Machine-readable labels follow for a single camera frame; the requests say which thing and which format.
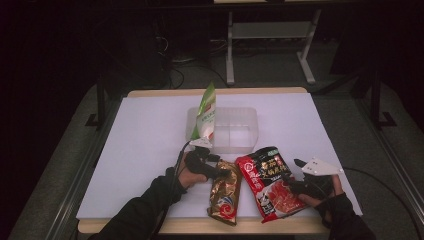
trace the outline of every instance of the wooden table edge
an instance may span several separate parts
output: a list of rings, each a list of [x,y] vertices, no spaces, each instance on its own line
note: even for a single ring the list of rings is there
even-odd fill
[[[174,90],[135,90],[128,93],[127,97],[161,97],[161,96],[196,96],[203,95],[205,89],[174,89]],[[276,94],[276,93],[307,93],[302,87],[281,88],[217,88],[217,95],[224,94]]]
[[[97,233],[109,219],[81,219],[78,223],[80,233]],[[299,235],[326,234],[320,217],[296,217],[278,219],[261,223],[262,218],[238,218],[236,226],[230,226],[212,218],[167,218],[160,234],[257,234],[257,235]]]

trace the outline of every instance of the transparent plastic box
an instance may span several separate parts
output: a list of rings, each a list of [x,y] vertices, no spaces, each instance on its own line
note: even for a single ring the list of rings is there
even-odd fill
[[[187,114],[186,139],[190,140],[198,108],[190,108]],[[249,154],[258,141],[258,117],[249,107],[217,107],[215,112],[212,153]]]

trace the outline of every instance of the white paper sheet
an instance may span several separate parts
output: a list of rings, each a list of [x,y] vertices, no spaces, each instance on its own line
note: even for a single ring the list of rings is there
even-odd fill
[[[187,111],[201,96],[125,98],[112,126],[94,175],[78,211],[78,219],[111,218],[131,198],[143,194],[151,181],[174,166],[185,144]],[[308,93],[217,95],[217,107],[253,107],[258,115],[255,150],[276,146],[295,177],[302,173],[293,159],[317,157],[341,166]],[[234,161],[237,154],[221,155]],[[354,193],[341,175],[354,210],[362,215]],[[168,217],[207,217],[211,180],[197,184],[171,206]],[[312,209],[295,216],[317,215]],[[238,217],[260,217],[243,180]]]

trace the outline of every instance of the food package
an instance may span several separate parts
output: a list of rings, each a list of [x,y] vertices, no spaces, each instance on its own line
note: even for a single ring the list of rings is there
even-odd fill
[[[288,217],[306,208],[282,180],[282,174],[294,177],[276,147],[262,148],[237,158],[235,163],[253,192],[262,223]]]
[[[231,174],[218,177],[213,181],[208,215],[225,224],[235,226],[243,176],[236,164],[224,160],[220,160],[216,168],[231,170]]]
[[[196,116],[196,125],[191,134],[191,139],[206,137],[212,140],[215,128],[216,94],[213,82],[209,84],[203,94]]]

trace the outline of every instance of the black sleeve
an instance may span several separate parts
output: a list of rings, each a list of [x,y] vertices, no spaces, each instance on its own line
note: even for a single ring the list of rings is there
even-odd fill
[[[323,218],[323,224],[330,228],[329,239],[336,240],[375,240],[376,237],[362,218],[353,211],[346,193],[322,202],[315,209]],[[325,221],[325,212],[330,211],[332,222]]]
[[[155,178],[146,192],[128,201],[95,239],[148,239],[156,227],[158,216],[170,203],[173,177],[174,168],[168,168],[165,176]],[[184,193],[185,189],[177,180],[172,203],[178,202]]]

